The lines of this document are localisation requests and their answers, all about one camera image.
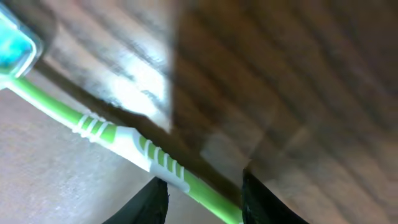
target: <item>toothbrush handle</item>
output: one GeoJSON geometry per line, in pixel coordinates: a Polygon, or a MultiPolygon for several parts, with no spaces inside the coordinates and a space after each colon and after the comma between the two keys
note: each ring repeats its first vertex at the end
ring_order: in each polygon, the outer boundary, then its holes
{"type": "Polygon", "coordinates": [[[103,119],[81,114],[48,96],[25,78],[7,87],[53,119],[135,163],[142,169],[178,187],[228,224],[242,223],[241,210],[191,172],[185,170],[137,129],[116,126],[103,119]]]}

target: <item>wood grain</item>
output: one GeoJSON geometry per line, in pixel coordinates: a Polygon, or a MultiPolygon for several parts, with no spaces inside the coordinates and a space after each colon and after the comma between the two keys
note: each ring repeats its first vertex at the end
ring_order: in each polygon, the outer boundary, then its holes
{"type": "Polygon", "coordinates": [[[393,1],[28,2],[43,76],[236,203],[249,165],[311,223],[398,221],[393,1]]]}

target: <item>toothbrush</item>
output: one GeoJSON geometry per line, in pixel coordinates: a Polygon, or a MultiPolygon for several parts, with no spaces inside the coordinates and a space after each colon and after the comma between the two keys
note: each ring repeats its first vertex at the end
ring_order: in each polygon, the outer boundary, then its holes
{"type": "Polygon", "coordinates": [[[186,170],[136,128],[116,126],[97,116],[80,113],[31,84],[24,74],[41,54],[40,41],[1,4],[0,28],[0,35],[3,35],[0,38],[0,90],[12,90],[74,133],[104,146],[177,187],[225,223],[243,223],[240,208],[186,170]]]}

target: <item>black object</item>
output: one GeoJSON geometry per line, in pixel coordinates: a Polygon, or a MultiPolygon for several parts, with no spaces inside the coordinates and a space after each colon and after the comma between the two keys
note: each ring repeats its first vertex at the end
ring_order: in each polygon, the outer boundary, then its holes
{"type": "Polygon", "coordinates": [[[246,170],[243,172],[242,198],[245,224],[308,224],[246,170]]]}
{"type": "Polygon", "coordinates": [[[103,224],[164,224],[168,208],[167,183],[155,177],[103,224]]]}

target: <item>toothbrush head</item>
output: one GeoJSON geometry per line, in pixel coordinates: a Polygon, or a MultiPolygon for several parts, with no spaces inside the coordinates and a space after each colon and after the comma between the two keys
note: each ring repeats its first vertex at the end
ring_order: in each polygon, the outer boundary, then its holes
{"type": "Polygon", "coordinates": [[[0,3],[0,90],[23,76],[41,53],[40,41],[0,3]]]}

